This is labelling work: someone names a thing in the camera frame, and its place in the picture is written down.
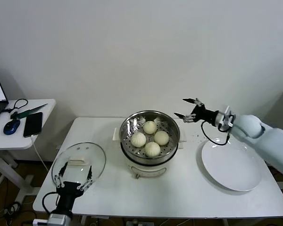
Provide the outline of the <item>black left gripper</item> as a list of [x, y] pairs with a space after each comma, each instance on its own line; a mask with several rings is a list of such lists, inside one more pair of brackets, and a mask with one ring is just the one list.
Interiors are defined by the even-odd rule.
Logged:
[[87, 190], [93, 183], [92, 166], [89, 167], [86, 181], [82, 185], [76, 182], [63, 182], [63, 175], [67, 165], [68, 163], [66, 162], [62, 167], [57, 168], [57, 172], [53, 173], [56, 192], [60, 196], [57, 204], [58, 210], [72, 210], [76, 198], [81, 197], [84, 194], [84, 190]]

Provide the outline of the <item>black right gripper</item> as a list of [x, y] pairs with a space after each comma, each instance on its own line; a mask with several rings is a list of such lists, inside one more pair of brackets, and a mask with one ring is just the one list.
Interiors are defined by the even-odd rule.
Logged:
[[179, 119], [181, 119], [184, 123], [193, 123], [198, 122], [199, 120], [203, 120], [208, 122], [211, 125], [216, 124], [216, 118], [218, 116], [219, 111], [211, 111], [205, 108], [205, 105], [196, 98], [184, 98], [183, 101], [196, 105], [189, 115], [183, 115], [180, 113], [174, 113]]

